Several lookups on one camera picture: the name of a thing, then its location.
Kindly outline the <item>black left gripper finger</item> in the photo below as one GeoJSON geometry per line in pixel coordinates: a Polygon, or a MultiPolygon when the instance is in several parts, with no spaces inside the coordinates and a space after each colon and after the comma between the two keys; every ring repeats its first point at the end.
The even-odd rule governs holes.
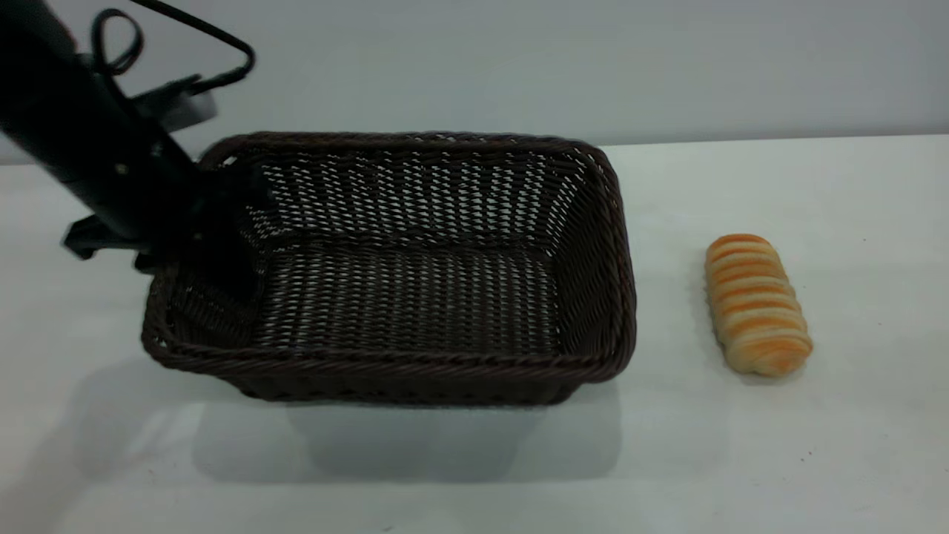
{"type": "Polygon", "coordinates": [[[241,230],[248,208],[270,203],[270,185],[258,165],[223,165],[206,174],[207,205],[194,233],[194,264],[234,300],[257,290],[254,254],[241,230]]]}
{"type": "Polygon", "coordinates": [[[135,251],[133,267],[139,273],[156,273],[160,267],[160,256],[153,253],[152,244],[148,240],[123,237],[96,215],[72,223],[62,239],[62,246],[84,261],[90,260],[105,249],[135,251]]]}

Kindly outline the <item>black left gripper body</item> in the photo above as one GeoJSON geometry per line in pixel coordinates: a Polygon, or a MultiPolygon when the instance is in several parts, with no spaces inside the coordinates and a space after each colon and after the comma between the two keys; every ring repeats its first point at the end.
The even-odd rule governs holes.
{"type": "Polygon", "coordinates": [[[45,88],[30,104],[30,152],[91,215],[154,253],[186,240],[203,206],[196,166],[109,75],[45,88]]]}

